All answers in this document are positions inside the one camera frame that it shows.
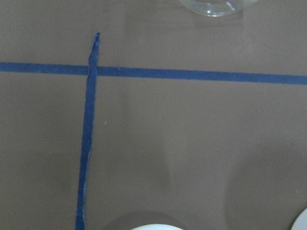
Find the clear glass funnel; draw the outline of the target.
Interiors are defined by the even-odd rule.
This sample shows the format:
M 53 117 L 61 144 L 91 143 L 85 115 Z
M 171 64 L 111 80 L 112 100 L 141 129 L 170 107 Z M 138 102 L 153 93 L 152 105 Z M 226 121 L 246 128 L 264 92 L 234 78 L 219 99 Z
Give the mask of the clear glass funnel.
M 179 2 L 203 16 L 222 17 L 242 11 L 258 0 L 179 0 Z

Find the white enamel mug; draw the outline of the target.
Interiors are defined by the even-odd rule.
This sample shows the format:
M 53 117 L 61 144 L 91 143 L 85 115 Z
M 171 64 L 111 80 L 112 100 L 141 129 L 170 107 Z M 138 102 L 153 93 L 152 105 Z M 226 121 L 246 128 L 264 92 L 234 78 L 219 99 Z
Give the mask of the white enamel mug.
M 147 224 L 132 230 L 179 230 L 180 228 L 168 224 Z

